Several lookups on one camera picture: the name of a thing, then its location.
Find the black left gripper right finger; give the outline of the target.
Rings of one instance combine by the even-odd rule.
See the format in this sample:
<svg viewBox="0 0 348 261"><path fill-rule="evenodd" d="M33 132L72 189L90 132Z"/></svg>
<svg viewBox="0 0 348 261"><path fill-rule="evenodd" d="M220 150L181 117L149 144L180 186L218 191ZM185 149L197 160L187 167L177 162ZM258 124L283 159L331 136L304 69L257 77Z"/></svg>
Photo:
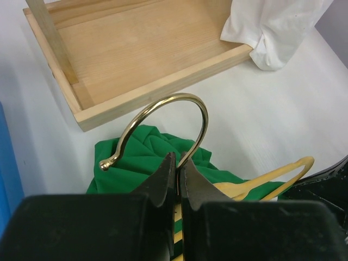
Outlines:
<svg viewBox="0 0 348 261"><path fill-rule="evenodd" d="M184 260L225 260L223 227L232 200L217 189L190 159L179 172Z"/></svg>

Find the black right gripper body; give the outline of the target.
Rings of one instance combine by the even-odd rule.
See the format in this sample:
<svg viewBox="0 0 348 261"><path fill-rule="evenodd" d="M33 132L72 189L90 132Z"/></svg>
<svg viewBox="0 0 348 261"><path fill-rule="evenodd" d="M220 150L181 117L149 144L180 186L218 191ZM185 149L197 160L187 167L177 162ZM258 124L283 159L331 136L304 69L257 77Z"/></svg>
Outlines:
<svg viewBox="0 0 348 261"><path fill-rule="evenodd" d="M323 203L337 219L347 243L347 157L295 182L279 199Z"/></svg>

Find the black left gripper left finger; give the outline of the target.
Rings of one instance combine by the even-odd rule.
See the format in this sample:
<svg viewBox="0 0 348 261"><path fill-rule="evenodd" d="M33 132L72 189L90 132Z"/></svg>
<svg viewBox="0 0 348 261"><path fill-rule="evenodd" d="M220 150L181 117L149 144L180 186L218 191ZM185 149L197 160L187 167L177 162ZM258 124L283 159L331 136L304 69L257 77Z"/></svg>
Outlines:
<svg viewBox="0 0 348 261"><path fill-rule="evenodd" d="M130 194L141 196L137 260L169 260L174 254L176 156L168 153L157 170Z"/></svg>

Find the yellow hanger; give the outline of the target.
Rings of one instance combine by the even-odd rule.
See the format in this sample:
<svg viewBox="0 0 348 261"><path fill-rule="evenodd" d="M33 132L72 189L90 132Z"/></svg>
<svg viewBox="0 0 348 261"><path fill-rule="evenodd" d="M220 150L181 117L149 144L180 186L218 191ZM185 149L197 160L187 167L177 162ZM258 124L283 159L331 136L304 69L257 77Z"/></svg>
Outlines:
<svg viewBox="0 0 348 261"><path fill-rule="evenodd" d="M115 152L101 160L99 166L104 172L114 167L122 158L127 141L136 127L149 114L175 101L193 102L202 114L202 126L195 143L188 152L182 154L179 162L176 160L174 252L175 244L181 243L184 260L179 172L188 160L192 160L207 131L208 113L202 100L192 94L180 93L151 103L132 119L119 138ZM226 235L222 236L226 244L225 260L287 260L296 255L301 240L290 237L295 233L294 229L286 229L286 225L295 225L296 220L283 219L279 209L298 210L302 209L304 204L274 201L276 196L294 184L294 180L282 184L261 200L248 202L245 198L252 189L292 170L300 169L299 177L303 177L313 164L314 158L307 156L244 183L213 184L232 200L232 203L224 207L228 212L226 225L223 227ZM100 228L94 229L94 257L98 260L137 260L141 207L144 199L129 192L98 194L88 197L88 201L96 208L95 218L101 222Z"/></svg>

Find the green tank top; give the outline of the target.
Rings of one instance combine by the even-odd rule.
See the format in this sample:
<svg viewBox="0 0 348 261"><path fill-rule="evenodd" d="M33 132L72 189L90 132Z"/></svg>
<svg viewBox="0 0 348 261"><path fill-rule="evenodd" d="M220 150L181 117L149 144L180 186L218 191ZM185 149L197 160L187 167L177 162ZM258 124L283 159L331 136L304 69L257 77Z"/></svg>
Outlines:
<svg viewBox="0 0 348 261"><path fill-rule="evenodd" d="M169 152L174 152L179 162L181 153L188 151L194 144L193 140L160 133L155 126L141 125L129 138L121 160L104 172L99 162L115 152L118 141L119 138L104 140L95 145L94 178L87 194L131 192L158 169ZM192 157L198 171L211 183L240 184L248 181L226 170L219 170L210 162L211 157L212 153L204 148L199 148ZM251 190L245 200L261 200L282 184L284 182L267 182Z"/></svg>

